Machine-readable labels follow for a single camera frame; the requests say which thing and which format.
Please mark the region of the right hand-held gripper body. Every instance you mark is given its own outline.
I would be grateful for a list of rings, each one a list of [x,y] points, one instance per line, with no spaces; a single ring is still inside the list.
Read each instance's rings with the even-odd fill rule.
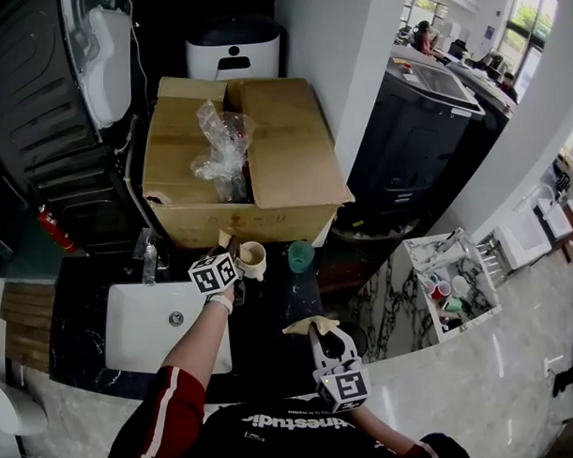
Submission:
[[[356,409],[369,396],[369,373],[361,358],[348,359],[332,368],[318,368],[312,374],[316,392],[332,413]]]

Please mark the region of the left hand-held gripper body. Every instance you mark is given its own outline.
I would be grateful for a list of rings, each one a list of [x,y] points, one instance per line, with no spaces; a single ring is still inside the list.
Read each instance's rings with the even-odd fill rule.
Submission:
[[[228,252],[206,256],[194,262],[188,269],[191,281],[208,301],[211,296],[222,293],[229,286],[234,288],[234,306],[245,303],[245,285],[238,278],[235,265]]]

